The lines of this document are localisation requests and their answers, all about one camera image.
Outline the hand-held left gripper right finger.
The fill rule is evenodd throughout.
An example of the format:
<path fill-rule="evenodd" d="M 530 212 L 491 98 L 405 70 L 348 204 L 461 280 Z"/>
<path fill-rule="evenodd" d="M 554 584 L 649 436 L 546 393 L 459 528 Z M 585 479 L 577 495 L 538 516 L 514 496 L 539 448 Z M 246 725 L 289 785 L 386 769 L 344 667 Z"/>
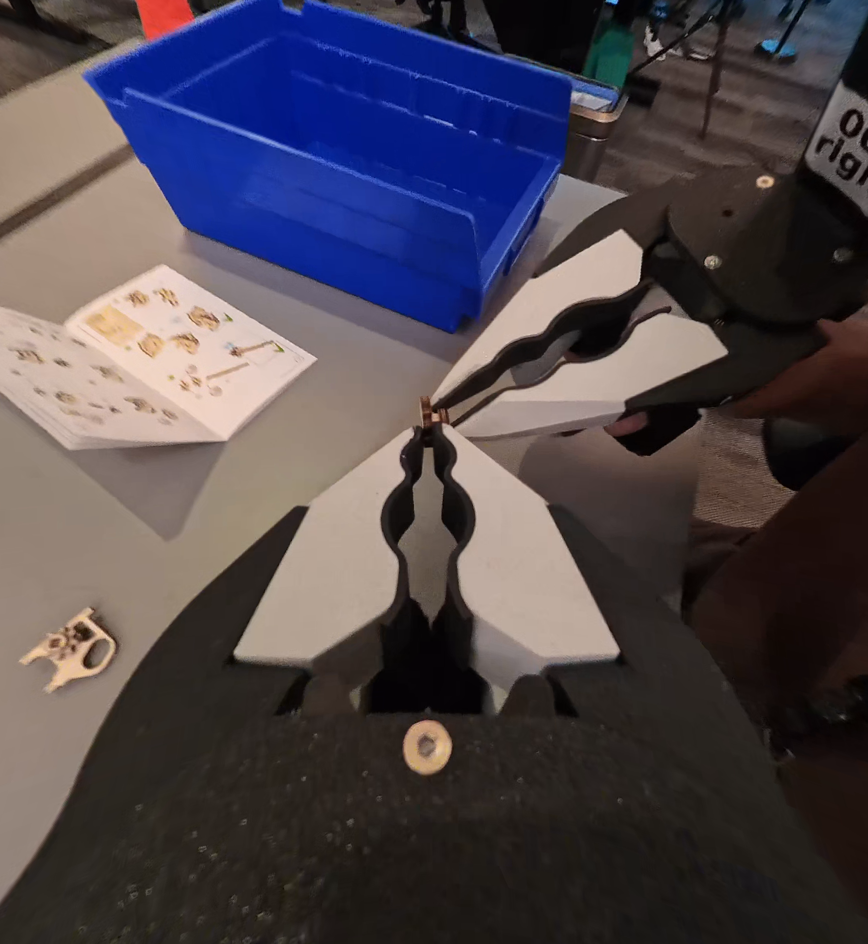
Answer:
<path fill-rule="evenodd" d="M 452 660 L 505 694 L 550 669 L 616 663 L 549 504 L 448 424 L 431 427 L 430 446 L 454 540 L 436 619 Z"/>

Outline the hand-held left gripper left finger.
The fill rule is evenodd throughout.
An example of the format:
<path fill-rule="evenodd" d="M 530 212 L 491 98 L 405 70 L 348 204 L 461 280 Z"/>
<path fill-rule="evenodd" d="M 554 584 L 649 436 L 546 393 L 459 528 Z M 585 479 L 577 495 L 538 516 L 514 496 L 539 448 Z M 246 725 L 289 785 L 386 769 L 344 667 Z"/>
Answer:
<path fill-rule="evenodd" d="M 405 649 L 411 596 L 400 541 L 414 522 L 421 428 L 396 435 L 304 510 L 234 650 L 240 664 L 369 683 Z"/>

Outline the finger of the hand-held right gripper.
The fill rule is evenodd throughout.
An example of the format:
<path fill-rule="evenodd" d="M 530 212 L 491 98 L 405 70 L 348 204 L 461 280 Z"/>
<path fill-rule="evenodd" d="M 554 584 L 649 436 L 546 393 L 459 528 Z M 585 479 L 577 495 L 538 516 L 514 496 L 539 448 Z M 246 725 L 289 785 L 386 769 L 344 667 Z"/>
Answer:
<path fill-rule="evenodd" d="M 469 440 L 492 441 L 528 435 L 604 427 L 618 419 L 638 395 L 685 377 L 727 356 L 727 348 L 708 324 L 673 313 L 638 322 L 604 355 L 563 362 L 542 379 L 481 393 L 512 367 L 538 360 L 554 348 L 552 328 L 524 335 L 503 313 L 459 359 L 438 388 L 438 410 L 474 405 L 453 428 Z"/>
<path fill-rule="evenodd" d="M 531 384 L 557 364 L 592 360 L 610 352 L 632 326 L 655 314 L 643 313 L 640 305 L 644 301 L 665 301 L 664 291 L 652 278 L 645 277 L 642 269 L 642 249 L 619 230 L 530 278 L 474 342 L 503 313 L 506 323 L 521 324 L 523 334 L 529 336 L 545 332 L 563 316 L 564 320 L 552 328 L 552 337 L 558 342 L 542 358 L 512 367 L 480 397 Z M 467 401 L 449 413 L 465 413 L 473 405 L 473 401 Z"/>

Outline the wooden model part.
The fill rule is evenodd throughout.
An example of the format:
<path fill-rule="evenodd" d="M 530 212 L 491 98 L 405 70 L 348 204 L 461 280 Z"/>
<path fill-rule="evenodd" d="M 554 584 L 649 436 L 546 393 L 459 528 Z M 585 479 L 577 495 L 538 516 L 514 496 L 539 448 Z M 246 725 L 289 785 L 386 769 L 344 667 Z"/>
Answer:
<path fill-rule="evenodd" d="M 51 695 L 74 682 L 100 675 L 110 667 L 119 648 L 97 610 L 86 607 L 56 631 L 46 633 L 18 664 L 27 667 L 50 663 L 51 676 L 42 691 Z"/>

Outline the person's right hand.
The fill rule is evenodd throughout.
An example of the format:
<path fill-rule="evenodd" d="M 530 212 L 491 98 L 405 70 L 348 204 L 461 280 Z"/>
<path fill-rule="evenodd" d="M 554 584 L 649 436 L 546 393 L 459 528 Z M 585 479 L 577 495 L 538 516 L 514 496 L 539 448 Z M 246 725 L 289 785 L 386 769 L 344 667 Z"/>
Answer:
<path fill-rule="evenodd" d="M 830 434 L 868 431 L 868 319 L 819 324 L 826 343 L 757 390 L 722 407 L 739 420 L 791 420 Z"/>

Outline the steel-rimmed trash can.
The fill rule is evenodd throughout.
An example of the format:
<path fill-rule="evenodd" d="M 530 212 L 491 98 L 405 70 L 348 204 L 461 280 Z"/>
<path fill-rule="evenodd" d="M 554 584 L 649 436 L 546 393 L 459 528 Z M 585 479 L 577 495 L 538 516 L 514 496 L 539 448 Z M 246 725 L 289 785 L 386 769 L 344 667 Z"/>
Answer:
<path fill-rule="evenodd" d="M 582 76 L 569 76 L 569 125 L 563 177 L 593 182 L 608 139 L 629 100 L 620 89 Z"/>

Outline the black tripod stand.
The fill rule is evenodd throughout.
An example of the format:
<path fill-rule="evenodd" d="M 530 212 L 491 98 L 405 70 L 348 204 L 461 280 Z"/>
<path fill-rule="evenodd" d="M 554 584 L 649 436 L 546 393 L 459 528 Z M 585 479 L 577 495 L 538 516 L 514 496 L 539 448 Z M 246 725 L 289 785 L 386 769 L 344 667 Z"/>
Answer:
<path fill-rule="evenodd" d="M 703 109 L 702 122 L 699 129 L 699 139 L 705 140 L 710 131 L 712 112 L 715 105 L 716 97 L 721 88 L 722 77 L 723 77 L 723 56 L 724 49 L 727 41 L 727 35 L 730 28 L 730 23 L 733 18 L 734 8 L 736 6 L 735 1 L 723 1 L 718 10 L 718 16 L 716 18 L 717 22 L 717 34 L 714 43 L 714 47 L 711 53 L 711 74 L 710 81 L 707 90 L 707 95 L 705 98 L 705 104 Z"/>

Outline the green cloth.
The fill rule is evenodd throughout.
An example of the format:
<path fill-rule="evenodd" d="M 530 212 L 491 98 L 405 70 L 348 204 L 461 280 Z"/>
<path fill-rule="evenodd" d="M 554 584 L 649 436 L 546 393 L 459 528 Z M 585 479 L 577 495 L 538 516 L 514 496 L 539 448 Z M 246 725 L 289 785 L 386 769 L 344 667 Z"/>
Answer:
<path fill-rule="evenodd" d="M 635 48 L 629 26 L 609 21 L 592 41 L 581 75 L 615 89 L 624 87 Z"/>

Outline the blue plastic bin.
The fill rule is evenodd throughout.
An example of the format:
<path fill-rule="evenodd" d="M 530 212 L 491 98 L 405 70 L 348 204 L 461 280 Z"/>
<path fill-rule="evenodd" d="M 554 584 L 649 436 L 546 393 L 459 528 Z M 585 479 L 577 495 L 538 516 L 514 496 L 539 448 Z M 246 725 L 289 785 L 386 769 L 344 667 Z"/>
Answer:
<path fill-rule="evenodd" d="M 237 2 L 86 73 L 180 223 L 455 332 L 558 180 L 571 84 L 323 3 Z"/>

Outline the illustrated instruction booklet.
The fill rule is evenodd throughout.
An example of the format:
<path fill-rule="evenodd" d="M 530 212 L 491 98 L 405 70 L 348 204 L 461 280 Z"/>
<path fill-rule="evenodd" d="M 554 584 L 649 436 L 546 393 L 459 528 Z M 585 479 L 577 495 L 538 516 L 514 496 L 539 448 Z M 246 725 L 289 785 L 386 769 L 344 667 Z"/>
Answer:
<path fill-rule="evenodd" d="M 71 451 L 224 443 L 316 361 L 167 265 L 62 324 L 0 306 L 0 393 Z"/>

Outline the person's leg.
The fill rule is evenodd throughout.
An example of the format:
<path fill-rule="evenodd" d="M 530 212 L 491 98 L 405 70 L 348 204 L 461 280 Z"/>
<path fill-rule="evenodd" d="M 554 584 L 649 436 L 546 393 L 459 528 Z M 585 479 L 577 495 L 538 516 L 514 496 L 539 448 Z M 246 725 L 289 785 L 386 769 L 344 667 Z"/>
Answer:
<path fill-rule="evenodd" d="M 715 572 L 691 625 L 868 917 L 868 431 Z"/>

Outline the orange object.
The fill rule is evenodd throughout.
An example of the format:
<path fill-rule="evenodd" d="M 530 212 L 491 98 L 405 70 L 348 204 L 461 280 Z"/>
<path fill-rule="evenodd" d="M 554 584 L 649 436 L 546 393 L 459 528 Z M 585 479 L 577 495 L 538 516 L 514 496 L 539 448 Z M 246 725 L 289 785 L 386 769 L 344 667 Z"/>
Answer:
<path fill-rule="evenodd" d="M 191 4 L 185 0 L 139 0 L 135 6 L 147 41 L 160 39 L 195 19 Z"/>

